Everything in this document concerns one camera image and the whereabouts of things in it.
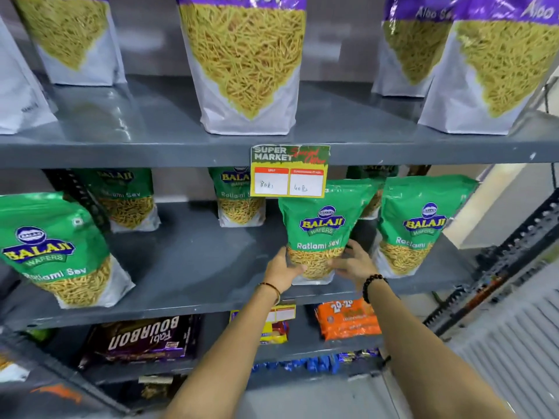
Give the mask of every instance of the person's right hand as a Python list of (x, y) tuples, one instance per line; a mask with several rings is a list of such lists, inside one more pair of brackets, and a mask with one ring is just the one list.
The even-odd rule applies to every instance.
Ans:
[(349, 254), (351, 258), (349, 259), (331, 259), (328, 261), (330, 267), (336, 269), (336, 272), (345, 277), (351, 279), (358, 290), (363, 288), (363, 284), (367, 281), (367, 278), (371, 275), (376, 275), (378, 273), (377, 268), (374, 266), (373, 261), (369, 257), (369, 254), (359, 245), (357, 241), (350, 239), (348, 241), (348, 246), (345, 253)]

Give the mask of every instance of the forearm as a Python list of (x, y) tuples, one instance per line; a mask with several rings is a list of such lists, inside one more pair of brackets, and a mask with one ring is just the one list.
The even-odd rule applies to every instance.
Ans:
[(232, 417), (244, 392), (276, 292), (260, 285), (175, 396), (165, 418)]
[(416, 418), (509, 417), (491, 387), (413, 316), (387, 283), (372, 282), (368, 295)]

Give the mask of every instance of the green snack packet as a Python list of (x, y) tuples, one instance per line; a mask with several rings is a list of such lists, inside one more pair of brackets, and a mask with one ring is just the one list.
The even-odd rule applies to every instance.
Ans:
[(332, 282), (334, 271), (326, 261), (343, 253), (349, 234), (376, 190), (371, 179), (328, 180), (324, 198), (279, 198), (289, 259), (307, 266), (294, 285)]
[(161, 224), (149, 168), (75, 169), (111, 221), (112, 232), (155, 231)]
[(260, 226), (266, 219), (266, 198), (250, 196), (250, 168), (209, 168), (217, 196), (219, 225), (224, 228)]
[(88, 211), (62, 193), (0, 196), (0, 248), (63, 309), (111, 307), (134, 287)]
[(386, 278), (415, 274), (477, 181), (463, 175), (389, 177), (371, 257)]
[(378, 218), (384, 182), (387, 177), (398, 176), (399, 170), (399, 166), (348, 166), (346, 173), (347, 179), (363, 179), (370, 177), (371, 179), (376, 180), (378, 186), (376, 194), (373, 195), (373, 198), (369, 204), (367, 204), (363, 213), (361, 213), (360, 219), (371, 221)]

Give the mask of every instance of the sev image on packet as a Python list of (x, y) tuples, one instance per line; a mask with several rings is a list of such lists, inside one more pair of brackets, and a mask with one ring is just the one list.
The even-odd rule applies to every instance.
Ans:
[(107, 213), (112, 232), (150, 232), (159, 228), (161, 220), (153, 200), (151, 169), (75, 169), (74, 172)]
[(559, 0), (470, 0), (456, 10), (419, 123), (507, 134), (559, 49)]
[(266, 219), (266, 198), (250, 196), (250, 168), (209, 168), (222, 228), (260, 226)]
[(54, 121), (41, 85), (0, 18), (0, 134)]
[(340, 256), (357, 219), (376, 192), (371, 179), (327, 180), (324, 198), (280, 197), (287, 229), (287, 257), (307, 270), (293, 285), (324, 285), (334, 279), (326, 263)]
[(111, 307), (135, 287), (88, 211), (62, 193), (0, 196), (0, 250), (63, 309)]
[(12, 0), (53, 84), (125, 83), (108, 0)]
[(463, 0), (385, 0), (372, 92), (425, 97)]
[(399, 166), (348, 166), (347, 179), (364, 179), (371, 178), (373, 185), (376, 186), (377, 192), (373, 198), (363, 209), (360, 219), (372, 221), (378, 217), (378, 211), (381, 207), (382, 188), (387, 177), (398, 176)]
[(448, 220), (476, 189), (463, 175), (386, 179), (371, 258), (385, 278), (414, 275)]
[(306, 0), (177, 0), (207, 132), (285, 135), (295, 124)]

